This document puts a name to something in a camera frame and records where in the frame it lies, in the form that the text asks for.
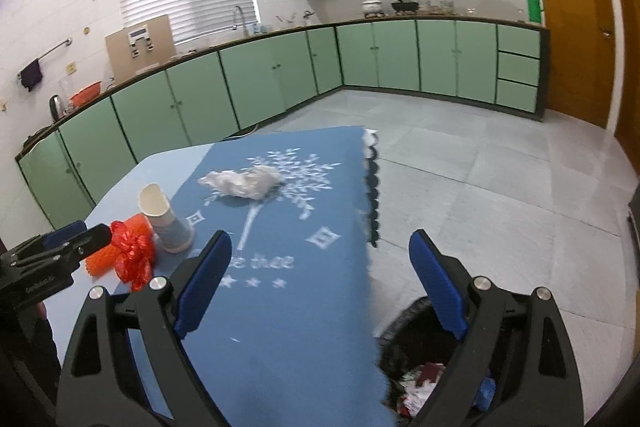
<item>gray tile floor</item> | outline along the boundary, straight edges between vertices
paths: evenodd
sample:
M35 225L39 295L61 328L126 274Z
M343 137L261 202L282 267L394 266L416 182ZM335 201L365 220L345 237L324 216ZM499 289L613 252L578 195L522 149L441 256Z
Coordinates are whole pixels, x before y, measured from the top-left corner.
M424 294L406 252L425 229L472 275L554 293L571 337L585 421L632 356L638 277L625 206L638 179L606 131L424 98L341 91L265 130L363 125L380 137L380 247L370 249L376 332Z

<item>countertop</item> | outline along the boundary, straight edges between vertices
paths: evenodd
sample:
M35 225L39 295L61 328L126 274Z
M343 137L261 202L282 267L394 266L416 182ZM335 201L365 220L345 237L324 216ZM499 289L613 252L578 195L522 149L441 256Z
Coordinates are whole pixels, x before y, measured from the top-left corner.
M247 42L259 41L261 39L266 39L266 38L274 37L274 36L277 36L277 35L286 35L286 34L290 34L290 33L303 32L303 31L306 31L306 30L313 30L313 29L316 29L316 28L331 28L331 27L334 27L334 26L346 26L346 25L350 25L350 24L360 24L360 23L363 23L363 22L402 21L402 20L457 20L457 21L471 21L471 22L487 22L487 23L491 23L491 24L501 24L501 25L507 25L507 26L516 26L518 28L525 28L525 29L528 29L528 30L537 30L537 31L541 31L541 32L542 31L548 31L546 28L544 28L544 27L542 27L540 25L537 25L537 24L524 23L524 22L514 22L514 21L507 21L507 20L500 20L500 19L487 19L487 18L482 18L482 17L468 17L468 16L460 16L460 15L408 15L408 16L385 16L385 17L366 18L366 19L365 18L361 18L361 19L354 19L354 20L342 21L342 22L336 22L336 23L317 24L317 25L310 25L310 26L297 26L296 28L290 28L290 29L286 29L286 30L276 30L276 31L273 31L273 32L270 32L270 33L267 33L267 34L255 35L255 36L250 36L248 38L242 38L242 39L237 39L237 40L234 40L234 41L224 42L223 44L210 46L209 48L204 48L204 49L198 50L198 51L190 53L190 54L185 54L185 55L180 55L178 57L175 57L174 59L169 60L168 62L158 66L157 68L153 68L152 70L145 71L145 73L141 73L141 74L139 74L137 76L134 76L130 80L127 80L126 82L123 82L121 84L118 84L117 86L114 86L114 87L111 87L110 89L107 89L105 92L101 93L99 96L94 98L91 102L83 105L81 108L79 108L75 112L64 116L63 118L61 118L57 122L52 123L49 127L45 127L43 129L41 129L40 131L38 131L36 134L34 134L31 137L31 140L28 142L28 144L26 146L24 146L22 148L22 150L16 155L15 160L19 161L21 158L23 158L23 156L26 155L33 148L33 146L36 145L37 142L39 142L40 140L42 140L43 138L48 136L50 133L52 133L54 130L56 130L58 127L60 127L60 125L65 123L70 118L73 118L76 114L79 114L80 112L82 112L85 109L91 107L92 105L95 105L96 103L100 102L101 100L104 100L108 96L111 96L112 94L114 94L114 93L116 93L116 92L118 92L118 91L120 91L122 89L125 89L126 87L129 87L132 84L135 84L136 82L139 82L140 80L143 80L144 78L147 78L148 76L152 76L153 74L156 74L159 71L164 71L164 70L166 70L168 68L171 68L172 66L176 66L176 65L181 64L183 62L187 62L188 60L191 60L192 58L202 57L203 55L208 55L210 53L214 53L216 51L220 51L220 50L224 50L226 48L237 46L239 44L245 44Z

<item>red mesh ribbon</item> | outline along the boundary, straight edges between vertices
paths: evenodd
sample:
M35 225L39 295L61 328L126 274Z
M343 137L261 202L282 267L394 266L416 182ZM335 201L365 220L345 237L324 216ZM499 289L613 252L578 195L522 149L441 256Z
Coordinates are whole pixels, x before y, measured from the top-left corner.
M152 264L156 260L156 248L151 233L136 235L122 221L113 221L111 245L120 250L113 264L119 279L130 282L131 291L142 289L154 276Z

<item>green thermos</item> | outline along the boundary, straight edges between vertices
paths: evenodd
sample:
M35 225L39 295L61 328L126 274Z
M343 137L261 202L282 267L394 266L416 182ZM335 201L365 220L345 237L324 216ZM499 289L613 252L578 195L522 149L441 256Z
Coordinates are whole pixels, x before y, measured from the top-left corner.
M542 0L527 0L529 6L529 20L542 24L542 12L544 9L540 6Z

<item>silver bolt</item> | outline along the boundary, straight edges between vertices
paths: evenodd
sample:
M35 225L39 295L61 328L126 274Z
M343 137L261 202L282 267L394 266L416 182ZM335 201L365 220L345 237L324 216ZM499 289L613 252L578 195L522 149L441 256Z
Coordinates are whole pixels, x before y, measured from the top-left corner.
M152 290L161 290L166 286L166 279L162 276L154 277L149 281L149 287Z
M551 291L549 290L549 288L540 286L540 288L536 290L536 295L543 301L548 301L551 298Z
M491 281L486 277L476 277L474 279L474 286L479 290L486 291L491 288Z
M104 295L104 288L102 286L94 286L89 290L89 298L94 301L102 297L102 295Z

